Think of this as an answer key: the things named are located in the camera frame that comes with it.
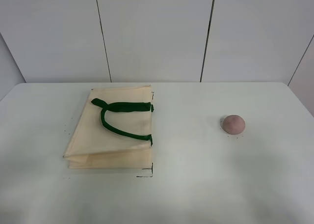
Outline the cream linen bag green handles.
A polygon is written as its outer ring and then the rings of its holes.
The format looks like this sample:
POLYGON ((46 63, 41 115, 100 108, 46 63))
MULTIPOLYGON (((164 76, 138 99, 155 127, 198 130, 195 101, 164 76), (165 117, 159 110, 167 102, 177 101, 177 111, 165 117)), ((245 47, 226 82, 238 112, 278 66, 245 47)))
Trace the cream linen bag green handles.
POLYGON ((152 87, 94 88, 65 150, 71 169, 151 169, 152 87))

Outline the pink peach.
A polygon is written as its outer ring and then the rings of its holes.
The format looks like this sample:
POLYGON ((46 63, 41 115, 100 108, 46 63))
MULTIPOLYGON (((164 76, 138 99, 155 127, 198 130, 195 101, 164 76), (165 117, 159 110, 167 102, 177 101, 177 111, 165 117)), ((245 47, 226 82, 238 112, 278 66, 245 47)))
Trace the pink peach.
POLYGON ((239 115, 229 115, 221 122, 222 129, 230 135, 241 134, 246 127, 244 119, 239 115))

